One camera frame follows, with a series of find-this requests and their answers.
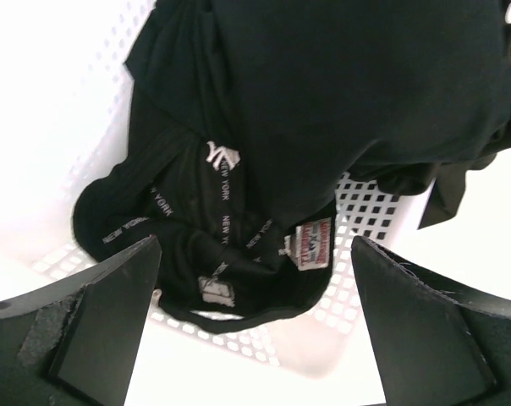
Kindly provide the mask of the white plastic laundry basket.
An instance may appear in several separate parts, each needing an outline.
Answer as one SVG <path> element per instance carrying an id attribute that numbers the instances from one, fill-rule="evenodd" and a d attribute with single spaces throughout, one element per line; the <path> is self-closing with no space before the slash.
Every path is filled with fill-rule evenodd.
<path id="1" fill-rule="evenodd" d="M 71 236 L 80 191 L 125 153 L 123 62 L 149 1 L 0 1 L 0 301 L 89 267 Z M 424 195 L 344 178 L 338 267 L 309 313 L 212 336 L 152 310 L 129 405 L 367 405 L 384 399 L 355 292 L 356 233 L 511 299 L 511 150 L 467 178 L 459 214 L 419 229 Z"/>

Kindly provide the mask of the black clothes pile in basket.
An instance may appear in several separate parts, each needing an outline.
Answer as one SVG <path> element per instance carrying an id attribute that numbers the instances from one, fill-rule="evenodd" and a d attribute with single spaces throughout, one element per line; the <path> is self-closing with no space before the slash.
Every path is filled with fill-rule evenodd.
<path id="1" fill-rule="evenodd" d="M 74 206 L 96 261 L 149 236 L 174 318 L 292 318 L 332 277 L 348 174 L 418 195 L 511 148 L 507 1 L 158 1 L 125 66 L 128 153 Z"/>

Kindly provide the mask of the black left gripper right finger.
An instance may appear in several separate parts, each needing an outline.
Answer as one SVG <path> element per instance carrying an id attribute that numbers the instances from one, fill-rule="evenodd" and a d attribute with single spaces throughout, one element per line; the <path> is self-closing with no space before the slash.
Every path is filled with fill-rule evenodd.
<path id="1" fill-rule="evenodd" d="M 511 405 L 511 300 L 366 237 L 351 260 L 388 405 Z"/>

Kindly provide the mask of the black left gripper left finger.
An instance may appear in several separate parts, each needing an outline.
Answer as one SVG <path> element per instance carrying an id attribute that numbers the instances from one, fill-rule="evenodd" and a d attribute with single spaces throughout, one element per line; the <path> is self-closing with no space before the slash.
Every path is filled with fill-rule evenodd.
<path id="1" fill-rule="evenodd" d="M 0 405 L 122 405 L 161 248 L 150 236 L 0 301 Z"/>

